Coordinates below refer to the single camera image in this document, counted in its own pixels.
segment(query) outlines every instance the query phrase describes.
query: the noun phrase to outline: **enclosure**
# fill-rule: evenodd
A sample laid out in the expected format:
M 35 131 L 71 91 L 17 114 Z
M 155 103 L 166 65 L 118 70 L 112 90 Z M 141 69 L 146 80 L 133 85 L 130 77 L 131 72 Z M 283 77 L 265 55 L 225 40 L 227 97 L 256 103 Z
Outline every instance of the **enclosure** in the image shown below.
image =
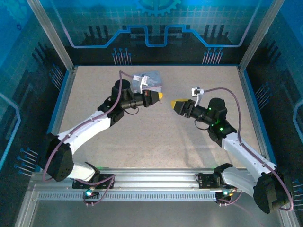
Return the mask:
M 302 11 L 300 0 L 0 0 L 1 226 L 300 226 Z M 75 153 L 75 162 L 116 175 L 104 201 L 87 208 L 72 180 L 42 182 L 36 157 L 47 133 L 97 110 L 120 70 L 159 72 L 163 98 Z M 171 109 L 196 86 L 235 93 L 243 139 L 291 173 L 293 211 L 265 214 L 248 195 L 221 208 L 214 192 L 199 190 L 199 172 L 224 163 L 247 170 Z M 237 128 L 226 91 L 205 93 L 200 105 L 214 97 Z

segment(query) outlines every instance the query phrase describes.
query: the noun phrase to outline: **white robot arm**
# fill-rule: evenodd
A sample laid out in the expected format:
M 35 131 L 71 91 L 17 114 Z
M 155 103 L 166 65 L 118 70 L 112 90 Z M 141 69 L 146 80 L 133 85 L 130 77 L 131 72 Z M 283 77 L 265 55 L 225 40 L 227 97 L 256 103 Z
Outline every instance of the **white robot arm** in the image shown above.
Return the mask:
M 282 179 L 282 183 L 292 197 L 289 172 L 266 160 L 240 138 L 237 130 L 226 121 L 227 109 L 224 100 L 213 98 L 207 108 L 199 106 L 203 93 L 204 90 L 193 87 L 192 96 L 196 96 L 197 100 L 175 100 L 171 102 L 172 108 L 181 116 L 192 117 L 198 122 L 209 125 L 207 131 L 212 141 L 233 154 L 250 173 L 245 174 L 227 163 L 214 169 L 212 181 L 218 183 L 217 186 L 230 185 L 247 193 L 265 213 L 270 213 L 290 202 L 285 188 L 277 179 L 277 176 Z M 200 174 L 199 180 L 203 181 L 206 178 Z
M 117 81 L 112 88 L 111 96 L 88 119 L 56 136 L 52 134 L 46 136 L 37 164 L 44 169 L 49 163 L 45 171 L 54 180 L 62 181 L 68 177 L 90 183 L 98 182 L 100 172 L 89 163 L 86 163 L 87 165 L 74 163 L 73 154 L 93 136 L 117 123 L 124 116 L 125 109 L 136 109 L 139 106 L 149 107 L 163 97 L 161 92 L 150 90 L 133 93 L 130 83 L 122 80 L 121 96 L 118 104 L 114 106 L 118 99 L 119 85 L 120 81 Z M 56 147 L 58 149 L 50 159 Z

